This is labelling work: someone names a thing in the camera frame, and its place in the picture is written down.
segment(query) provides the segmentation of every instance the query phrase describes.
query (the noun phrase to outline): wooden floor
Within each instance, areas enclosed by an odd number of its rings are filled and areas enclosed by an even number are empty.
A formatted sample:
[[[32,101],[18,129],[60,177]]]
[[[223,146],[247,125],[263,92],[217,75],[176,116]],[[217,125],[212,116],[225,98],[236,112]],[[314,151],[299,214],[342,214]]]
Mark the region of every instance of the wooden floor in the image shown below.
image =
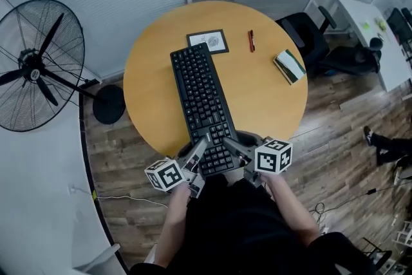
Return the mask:
[[[121,79],[116,81],[121,86]],[[312,210],[318,202],[327,209],[366,191],[393,183],[393,165],[376,167],[375,150],[363,139],[363,125],[389,137],[412,137],[412,100],[409,83],[391,93],[379,93],[341,111],[339,103],[360,90],[362,81],[338,75],[309,82],[306,111],[294,143],[293,164],[285,173],[298,199]],[[89,161],[98,196],[129,195],[167,203],[168,197],[153,189],[144,168],[161,158],[132,125],[127,112],[112,126],[99,124],[85,98],[85,125]],[[409,205],[410,186],[404,185],[359,198],[322,217],[330,231],[343,232],[361,249],[364,236],[397,253],[391,239]],[[120,253],[131,267],[145,259],[156,243],[166,208],[145,201],[101,200],[105,219]],[[391,226],[394,216],[398,220]]]

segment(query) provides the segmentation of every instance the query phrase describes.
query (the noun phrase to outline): round wooden table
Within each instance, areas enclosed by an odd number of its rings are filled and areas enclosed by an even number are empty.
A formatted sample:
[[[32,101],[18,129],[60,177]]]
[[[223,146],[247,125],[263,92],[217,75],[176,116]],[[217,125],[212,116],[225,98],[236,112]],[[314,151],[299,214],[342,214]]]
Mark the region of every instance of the round wooden table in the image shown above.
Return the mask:
[[[225,1],[176,8],[152,23],[136,40],[124,73],[127,111],[150,146],[175,156],[189,134],[174,79],[170,53],[187,47],[187,34],[223,29],[229,53],[212,56],[237,130],[289,139],[303,116],[306,76],[289,85],[273,58],[289,49],[302,57],[286,32],[266,15]],[[256,50],[250,52],[248,31]]]

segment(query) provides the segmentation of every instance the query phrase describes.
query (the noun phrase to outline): fan stand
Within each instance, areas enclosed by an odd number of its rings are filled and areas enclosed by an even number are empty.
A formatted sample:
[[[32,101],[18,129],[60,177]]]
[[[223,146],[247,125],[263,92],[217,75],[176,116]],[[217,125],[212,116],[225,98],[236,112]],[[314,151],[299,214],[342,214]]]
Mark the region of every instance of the fan stand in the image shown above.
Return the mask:
[[[117,122],[126,109],[123,90],[116,85],[106,85],[96,95],[93,95],[55,73],[47,71],[46,76],[83,94],[85,97],[93,99],[93,114],[102,124],[109,125]]]

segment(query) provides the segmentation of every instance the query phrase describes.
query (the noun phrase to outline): black trousers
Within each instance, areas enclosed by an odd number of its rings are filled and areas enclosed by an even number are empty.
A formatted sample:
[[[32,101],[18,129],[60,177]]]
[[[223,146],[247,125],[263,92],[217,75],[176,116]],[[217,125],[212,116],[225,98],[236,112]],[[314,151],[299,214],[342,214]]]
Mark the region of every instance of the black trousers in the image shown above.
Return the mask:
[[[379,156],[382,164],[399,160],[397,165],[405,168],[412,163],[412,139],[387,138],[373,134],[371,143],[376,148],[388,151]]]

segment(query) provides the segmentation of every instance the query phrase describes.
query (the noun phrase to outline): person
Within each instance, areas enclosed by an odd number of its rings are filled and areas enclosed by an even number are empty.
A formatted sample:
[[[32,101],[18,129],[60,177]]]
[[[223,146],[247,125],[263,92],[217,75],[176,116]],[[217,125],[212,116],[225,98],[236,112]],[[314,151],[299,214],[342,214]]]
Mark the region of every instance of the person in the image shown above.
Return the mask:
[[[222,174],[207,178],[189,204],[188,184],[175,187],[154,263],[138,263],[130,274],[375,274],[343,234],[320,234],[282,176],[261,179],[276,202],[245,179],[228,187]]]
[[[412,164],[412,140],[387,138],[374,133],[369,126],[363,128],[366,142],[376,147],[377,165],[397,161],[395,167],[405,169]]]

